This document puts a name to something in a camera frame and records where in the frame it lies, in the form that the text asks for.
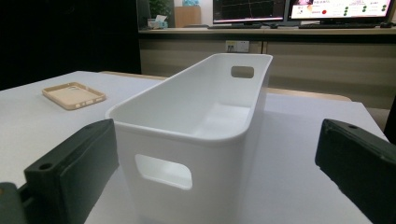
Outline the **dark-screen computer monitor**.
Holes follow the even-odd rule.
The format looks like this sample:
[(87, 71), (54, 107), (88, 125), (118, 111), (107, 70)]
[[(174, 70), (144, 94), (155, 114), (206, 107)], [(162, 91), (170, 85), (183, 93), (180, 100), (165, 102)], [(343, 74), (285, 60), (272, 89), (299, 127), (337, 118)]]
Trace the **dark-screen computer monitor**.
[(213, 22), (282, 21), (286, 0), (213, 0)]

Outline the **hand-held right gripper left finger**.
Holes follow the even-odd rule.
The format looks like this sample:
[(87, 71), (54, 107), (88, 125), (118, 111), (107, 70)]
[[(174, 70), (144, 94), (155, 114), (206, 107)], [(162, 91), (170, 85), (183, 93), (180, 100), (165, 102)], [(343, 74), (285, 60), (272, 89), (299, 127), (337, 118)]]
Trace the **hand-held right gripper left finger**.
[(24, 170), (32, 224), (84, 224), (118, 167), (113, 120), (81, 128)]

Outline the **green plant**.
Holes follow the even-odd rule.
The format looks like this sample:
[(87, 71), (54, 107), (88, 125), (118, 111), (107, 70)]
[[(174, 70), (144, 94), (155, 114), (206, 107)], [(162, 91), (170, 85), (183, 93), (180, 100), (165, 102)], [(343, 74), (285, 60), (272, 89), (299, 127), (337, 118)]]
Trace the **green plant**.
[(153, 17), (157, 15), (170, 16), (172, 14), (169, 0), (149, 0), (149, 7)]

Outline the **black keyboard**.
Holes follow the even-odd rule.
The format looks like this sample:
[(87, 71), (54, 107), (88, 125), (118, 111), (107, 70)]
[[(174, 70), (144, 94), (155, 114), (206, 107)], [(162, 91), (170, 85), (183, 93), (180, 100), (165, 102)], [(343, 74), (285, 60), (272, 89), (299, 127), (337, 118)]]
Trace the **black keyboard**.
[(261, 24), (232, 24), (232, 25), (212, 25), (207, 27), (207, 29), (211, 30), (219, 30), (219, 29), (261, 29)]
[(336, 24), (325, 24), (325, 23), (308, 23), (301, 24), (298, 26), (299, 29), (363, 29), (363, 28), (375, 28), (376, 24), (370, 23), (336, 23)]

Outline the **beige panelled desk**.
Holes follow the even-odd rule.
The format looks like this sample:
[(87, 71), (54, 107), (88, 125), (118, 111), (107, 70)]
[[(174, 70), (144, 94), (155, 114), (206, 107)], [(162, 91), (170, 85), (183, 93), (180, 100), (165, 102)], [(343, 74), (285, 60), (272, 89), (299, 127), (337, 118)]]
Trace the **beige panelled desk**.
[(338, 94), (376, 108), (389, 108), (396, 96), (396, 28), (141, 31), (141, 69), (170, 77), (224, 52), (230, 41), (247, 41), (249, 52), (273, 56), (272, 88)]

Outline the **white plastic bin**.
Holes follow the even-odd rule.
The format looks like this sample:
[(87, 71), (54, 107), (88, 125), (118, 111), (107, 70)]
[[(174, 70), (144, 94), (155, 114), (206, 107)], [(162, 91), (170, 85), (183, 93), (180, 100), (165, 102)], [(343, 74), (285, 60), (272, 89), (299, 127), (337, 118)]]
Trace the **white plastic bin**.
[(107, 110), (140, 224), (237, 223), (272, 60), (214, 54)]

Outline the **dark curtain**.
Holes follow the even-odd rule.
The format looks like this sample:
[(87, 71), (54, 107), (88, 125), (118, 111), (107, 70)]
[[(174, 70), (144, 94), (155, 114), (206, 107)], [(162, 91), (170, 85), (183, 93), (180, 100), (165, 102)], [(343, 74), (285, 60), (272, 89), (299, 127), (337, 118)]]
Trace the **dark curtain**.
[(384, 134), (392, 144), (396, 145), (396, 96), (389, 111)]

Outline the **beige phone case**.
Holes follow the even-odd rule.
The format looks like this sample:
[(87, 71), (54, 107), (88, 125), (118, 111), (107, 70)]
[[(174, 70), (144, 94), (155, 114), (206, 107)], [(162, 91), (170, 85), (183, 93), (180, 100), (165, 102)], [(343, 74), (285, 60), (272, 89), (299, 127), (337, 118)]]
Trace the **beige phone case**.
[(104, 93), (78, 82), (48, 87), (42, 90), (42, 94), (66, 110), (80, 109), (106, 99)]

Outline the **tissue box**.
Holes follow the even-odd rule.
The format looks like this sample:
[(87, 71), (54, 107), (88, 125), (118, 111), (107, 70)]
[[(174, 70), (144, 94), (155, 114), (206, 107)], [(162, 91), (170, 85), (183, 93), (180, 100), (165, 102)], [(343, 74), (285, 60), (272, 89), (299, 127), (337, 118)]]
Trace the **tissue box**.
[(149, 29), (165, 29), (167, 27), (167, 17), (164, 15), (157, 15), (154, 19), (148, 19)]

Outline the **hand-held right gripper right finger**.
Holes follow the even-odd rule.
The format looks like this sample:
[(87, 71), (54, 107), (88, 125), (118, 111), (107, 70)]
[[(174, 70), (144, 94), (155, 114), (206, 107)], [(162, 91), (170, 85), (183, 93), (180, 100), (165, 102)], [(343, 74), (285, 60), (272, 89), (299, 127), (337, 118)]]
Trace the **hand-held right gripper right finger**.
[(362, 128), (322, 121), (315, 164), (373, 224), (396, 224), (396, 146)]

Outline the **white wall socket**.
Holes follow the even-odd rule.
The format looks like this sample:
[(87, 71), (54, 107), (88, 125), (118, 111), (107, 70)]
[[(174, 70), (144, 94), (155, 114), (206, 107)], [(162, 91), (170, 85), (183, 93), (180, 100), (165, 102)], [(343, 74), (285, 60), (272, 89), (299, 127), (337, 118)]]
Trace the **white wall socket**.
[(248, 41), (227, 40), (225, 42), (225, 48), (226, 48), (227, 52), (248, 53), (249, 52), (249, 42)]

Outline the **bright-screen computer monitor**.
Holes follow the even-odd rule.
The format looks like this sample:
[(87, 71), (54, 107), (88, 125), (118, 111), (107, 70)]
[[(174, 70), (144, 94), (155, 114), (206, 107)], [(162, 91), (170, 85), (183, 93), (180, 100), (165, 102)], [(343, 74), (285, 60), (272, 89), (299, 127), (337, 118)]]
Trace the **bright-screen computer monitor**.
[(291, 21), (374, 21), (390, 16), (395, 0), (290, 0)]

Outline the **brown cardboard box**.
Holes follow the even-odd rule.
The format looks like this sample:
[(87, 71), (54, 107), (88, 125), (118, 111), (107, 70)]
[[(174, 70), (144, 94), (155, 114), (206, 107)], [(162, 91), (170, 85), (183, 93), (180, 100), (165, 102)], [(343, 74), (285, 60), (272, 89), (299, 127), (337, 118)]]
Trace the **brown cardboard box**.
[(201, 8), (199, 6), (175, 7), (175, 26), (182, 28), (191, 24), (201, 23)]

